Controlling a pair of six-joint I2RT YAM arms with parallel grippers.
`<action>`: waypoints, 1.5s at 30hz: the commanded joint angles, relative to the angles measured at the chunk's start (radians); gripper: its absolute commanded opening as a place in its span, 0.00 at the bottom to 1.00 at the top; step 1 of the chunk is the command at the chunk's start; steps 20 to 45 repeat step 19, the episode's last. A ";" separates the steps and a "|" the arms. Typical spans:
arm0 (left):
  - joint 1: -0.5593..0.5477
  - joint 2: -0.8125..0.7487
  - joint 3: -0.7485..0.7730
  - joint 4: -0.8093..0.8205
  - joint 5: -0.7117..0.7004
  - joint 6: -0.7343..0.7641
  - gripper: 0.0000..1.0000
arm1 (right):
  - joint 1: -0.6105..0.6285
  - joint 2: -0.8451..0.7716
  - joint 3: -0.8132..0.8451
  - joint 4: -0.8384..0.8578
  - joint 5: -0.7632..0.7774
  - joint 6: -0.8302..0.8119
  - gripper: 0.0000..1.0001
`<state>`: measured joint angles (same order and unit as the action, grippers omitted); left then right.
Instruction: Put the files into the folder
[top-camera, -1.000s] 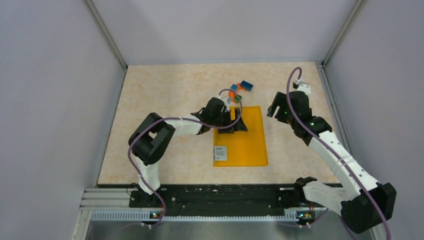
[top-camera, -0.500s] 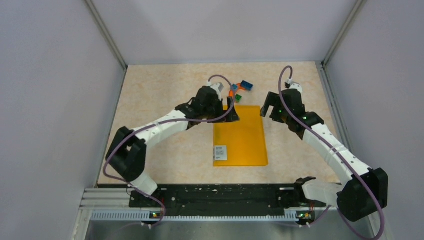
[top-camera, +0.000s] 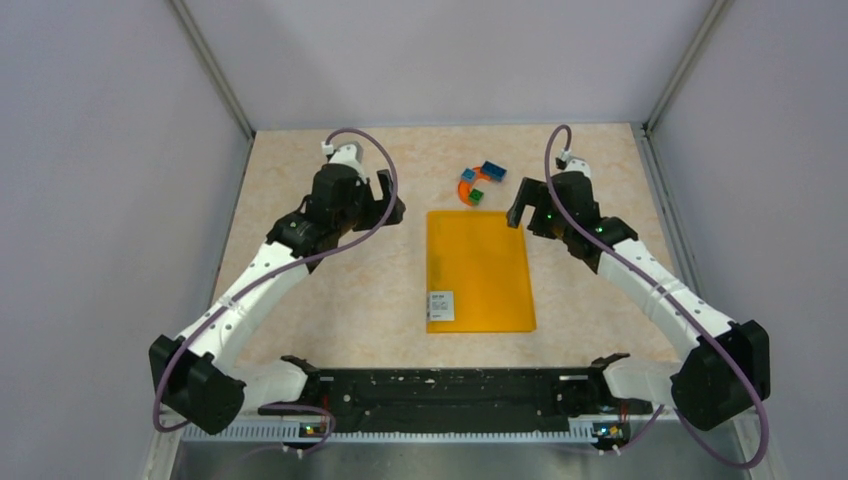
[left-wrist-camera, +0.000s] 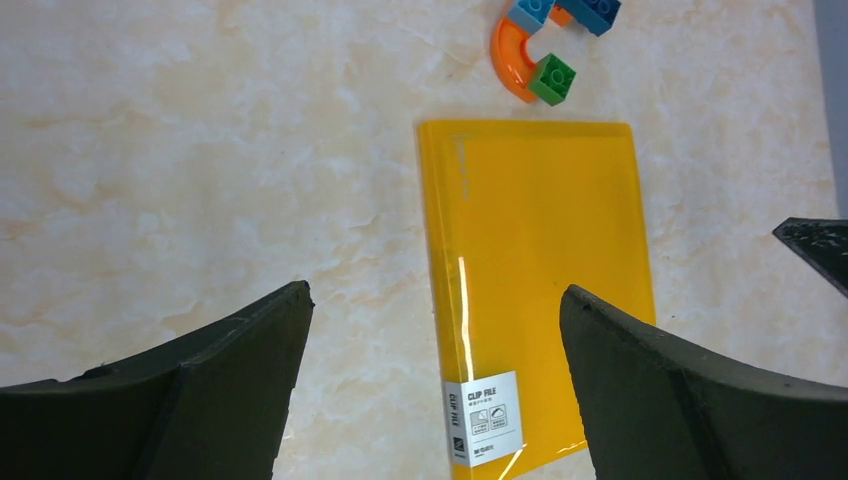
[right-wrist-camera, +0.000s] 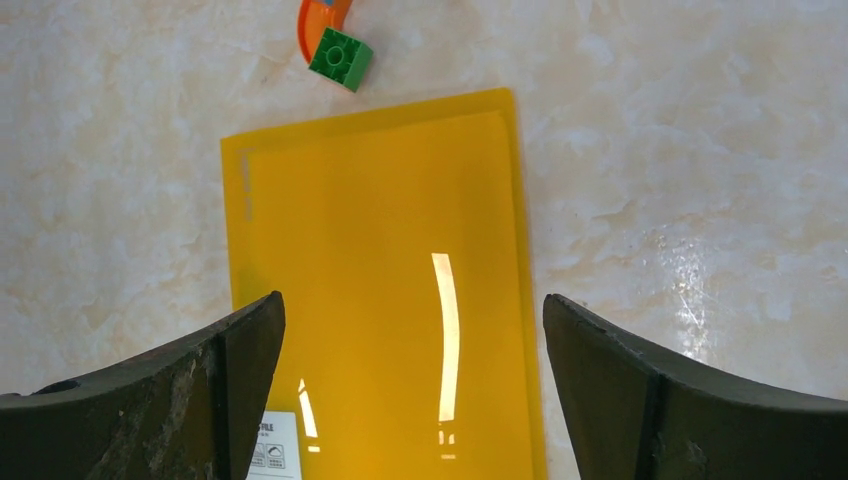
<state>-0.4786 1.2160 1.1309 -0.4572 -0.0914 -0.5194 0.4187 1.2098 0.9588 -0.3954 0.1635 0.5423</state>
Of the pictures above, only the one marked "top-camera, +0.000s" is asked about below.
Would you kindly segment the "orange plastic clip folder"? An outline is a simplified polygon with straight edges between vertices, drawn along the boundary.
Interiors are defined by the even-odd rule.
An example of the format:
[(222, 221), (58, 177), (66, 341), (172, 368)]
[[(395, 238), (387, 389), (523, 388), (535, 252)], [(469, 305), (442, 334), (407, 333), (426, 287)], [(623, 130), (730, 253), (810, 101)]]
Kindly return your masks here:
[(429, 334), (536, 330), (525, 236), (504, 211), (431, 211), (426, 224)]

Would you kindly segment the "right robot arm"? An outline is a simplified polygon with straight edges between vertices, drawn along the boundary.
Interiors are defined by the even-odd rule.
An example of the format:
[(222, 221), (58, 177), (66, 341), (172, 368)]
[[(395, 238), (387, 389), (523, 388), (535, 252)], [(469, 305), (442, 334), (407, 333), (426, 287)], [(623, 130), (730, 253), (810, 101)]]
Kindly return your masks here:
[(692, 427), (708, 431), (770, 395), (770, 340), (756, 321), (740, 323), (711, 307), (651, 254), (637, 232), (604, 216), (590, 178), (565, 171), (543, 182), (525, 177), (507, 211), (518, 227), (533, 208), (529, 231), (562, 242), (569, 254), (619, 288), (660, 330), (674, 362), (624, 355), (586, 385), (589, 404), (612, 412), (626, 399), (664, 404)]

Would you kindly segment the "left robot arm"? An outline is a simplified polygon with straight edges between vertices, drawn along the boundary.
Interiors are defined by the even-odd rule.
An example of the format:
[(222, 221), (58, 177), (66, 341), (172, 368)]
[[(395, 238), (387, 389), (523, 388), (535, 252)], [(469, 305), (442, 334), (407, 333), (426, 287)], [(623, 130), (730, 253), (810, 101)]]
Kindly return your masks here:
[(301, 204), (271, 227), (257, 253), (225, 293), (175, 338), (159, 336), (148, 351), (155, 391), (153, 423), (167, 433), (167, 408), (209, 434), (245, 411), (286, 403), (297, 413), (319, 404), (320, 386), (290, 360), (238, 368), (243, 347), (282, 297), (327, 257), (351, 249), (405, 207), (394, 166), (377, 173), (382, 198), (356, 160), (331, 160), (315, 174)]

